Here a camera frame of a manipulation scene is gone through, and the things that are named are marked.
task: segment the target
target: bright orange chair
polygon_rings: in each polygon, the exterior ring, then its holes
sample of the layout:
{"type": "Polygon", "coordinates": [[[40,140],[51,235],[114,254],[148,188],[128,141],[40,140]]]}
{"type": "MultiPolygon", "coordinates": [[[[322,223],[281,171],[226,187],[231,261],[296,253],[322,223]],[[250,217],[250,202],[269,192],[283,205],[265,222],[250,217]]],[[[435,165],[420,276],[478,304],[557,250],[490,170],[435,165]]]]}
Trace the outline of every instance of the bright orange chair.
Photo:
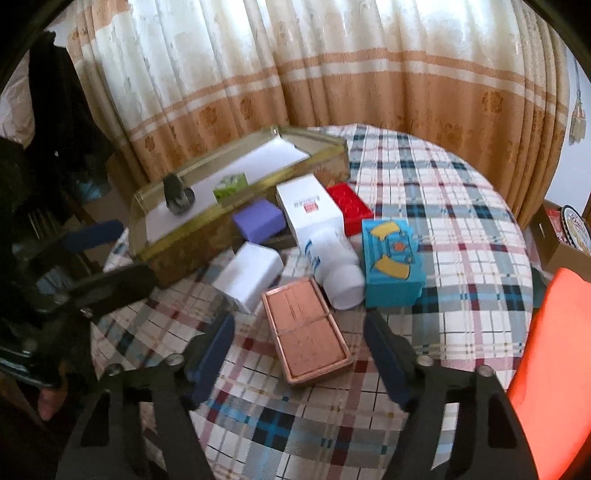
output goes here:
{"type": "Polygon", "coordinates": [[[591,433],[591,284],[561,268],[533,318],[508,390],[540,480],[586,456],[591,433]]]}

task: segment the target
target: person's foot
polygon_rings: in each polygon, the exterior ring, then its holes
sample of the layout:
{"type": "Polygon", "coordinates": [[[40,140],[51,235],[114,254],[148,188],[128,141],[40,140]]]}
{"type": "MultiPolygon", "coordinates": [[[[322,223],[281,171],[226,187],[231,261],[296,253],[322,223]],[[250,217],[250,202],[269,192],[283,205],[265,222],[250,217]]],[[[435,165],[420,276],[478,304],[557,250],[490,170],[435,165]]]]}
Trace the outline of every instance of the person's foot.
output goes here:
{"type": "Polygon", "coordinates": [[[61,386],[57,390],[42,388],[37,401],[37,411],[43,421],[49,421],[59,411],[68,395],[66,364],[60,364],[61,386]]]}

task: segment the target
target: purple block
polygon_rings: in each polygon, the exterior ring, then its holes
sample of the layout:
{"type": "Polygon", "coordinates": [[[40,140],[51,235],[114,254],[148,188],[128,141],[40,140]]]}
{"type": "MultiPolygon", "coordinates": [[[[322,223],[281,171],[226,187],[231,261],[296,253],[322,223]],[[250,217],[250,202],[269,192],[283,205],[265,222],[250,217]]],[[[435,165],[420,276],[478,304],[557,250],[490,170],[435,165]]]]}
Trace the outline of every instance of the purple block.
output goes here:
{"type": "Polygon", "coordinates": [[[240,210],[232,218],[242,236],[253,244],[260,244],[285,228],[283,212],[264,199],[240,210]]]}

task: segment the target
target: round table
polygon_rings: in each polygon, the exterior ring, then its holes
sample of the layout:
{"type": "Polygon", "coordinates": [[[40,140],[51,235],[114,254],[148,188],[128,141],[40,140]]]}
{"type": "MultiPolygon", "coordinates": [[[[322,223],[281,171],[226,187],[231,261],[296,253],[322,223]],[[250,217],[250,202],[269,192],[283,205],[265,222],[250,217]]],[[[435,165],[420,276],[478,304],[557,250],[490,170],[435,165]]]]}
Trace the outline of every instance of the round table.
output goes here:
{"type": "MultiPolygon", "coordinates": [[[[367,125],[319,130],[347,139],[350,185],[375,216],[407,219],[418,236],[427,284],[413,307],[382,312],[392,331],[443,365],[486,363],[506,388],[530,324],[532,279],[521,230],[503,198],[465,161],[429,142],[367,125]]],[[[352,243],[358,247],[360,237],[352,243]]],[[[133,369],[181,352],[211,320],[219,303],[211,283],[232,255],[100,319],[92,336],[97,373],[107,364],[133,369]]],[[[284,260],[282,283],[309,273],[297,249],[284,252],[284,260]]],[[[125,232],[106,269],[130,261],[125,232]]],[[[191,414],[217,478],[381,478],[406,415],[385,393],[363,340],[363,318],[363,307],[335,313],[353,368],[292,389],[264,310],[236,315],[212,395],[191,414]]],[[[453,405],[446,410],[436,464],[449,455],[456,412],[453,405]]],[[[149,404],[142,419],[148,453],[161,462],[149,404]]]]}

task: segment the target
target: round tin lid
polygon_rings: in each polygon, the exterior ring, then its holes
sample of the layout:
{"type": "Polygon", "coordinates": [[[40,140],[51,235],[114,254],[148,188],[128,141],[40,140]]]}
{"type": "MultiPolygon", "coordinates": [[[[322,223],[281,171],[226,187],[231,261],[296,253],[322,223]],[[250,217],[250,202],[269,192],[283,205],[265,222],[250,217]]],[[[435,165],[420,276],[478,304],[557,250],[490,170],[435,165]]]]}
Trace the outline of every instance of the round tin lid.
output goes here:
{"type": "Polygon", "coordinates": [[[591,236],[589,236],[585,222],[577,211],[570,205],[565,205],[560,212],[560,218],[570,244],[587,255],[591,255],[591,236]]]}

